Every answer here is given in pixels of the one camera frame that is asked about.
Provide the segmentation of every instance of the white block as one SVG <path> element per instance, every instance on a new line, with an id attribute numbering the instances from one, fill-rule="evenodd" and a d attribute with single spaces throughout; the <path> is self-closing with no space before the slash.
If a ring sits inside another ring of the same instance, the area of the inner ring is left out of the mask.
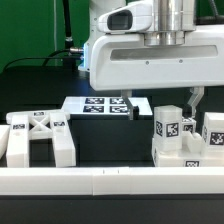
<path id="1" fill-rule="evenodd" d="M 182 109 L 175 106 L 155 107 L 154 138 L 164 153 L 182 147 Z"/>
<path id="2" fill-rule="evenodd" d="M 29 118 L 34 118 L 37 121 L 42 121 L 46 116 L 49 116 L 52 113 L 65 113 L 67 120 L 70 119 L 70 114 L 64 110 L 38 110 L 38 111 L 21 111 L 21 112 L 12 112 L 8 113 L 6 116 L 7 124 L 11 124 L 12 117 L 14 115 L 28 115 Z"/>
<path id="3" fill-rule="evenodd" d="M 204 126 L 208 129 L 224 129 L 224 113 L 205 113 Z"/>
<path id="4" fill-rule="evenodd" d="M 92 195 L 92 169 L 0 169 L 0 195 Z"/>
<path id="5" fill-rule="evenodd" d="M 131 194 L 223 192 L 224 168 L 131 168 Z"/>
<path id="6" fill-rule="evenodd" d="M 50 126 L 56 167 L 75 166 L 75 146 L 65 114 L 50 114 Z"/>
<path id="7" fill-rule="evenodd" d="M 182 130 L 190 131 L 192 134 L 196 130 L 196 121 L 193 118 L 183 118 L 182 119 Z"/>
<path id="8" fill-rule="evenodd" d="M 0 159 L 4 155 L 9 139 L 9 125 L 0 125 Z"/>
<path id="9" fill-rule="evenodd" d="M 6 158 L 8 167 L 29 167 L 29 118 L 27 115 L 12 117 Z"/>
<path id="10" fill-rule="evenodd" d="M 130 194 L 129 168 L 98 169 L 93 173 L 93 195 Z"/>
<path id="11" fill-rule="evenodd" d="M 201 135 L 198 133 L 192 134 L 190 131 L 183 131 L 182 134 L 185 138 L 186 146 L 190 153 L 201 153 L 203 146 L 203 138 Z"/>
<path id="12" fill-rule="evenodd" d="M 182 121 L 182 109 L 175 106 L 161 106 L 154 108 L 155 120 L 161 122 Z"/>
<path id="13" fill-rule="evenodd" d="M 202 137 L 205 155 L 224 155 L 224 113 L 205 113 Z"/>

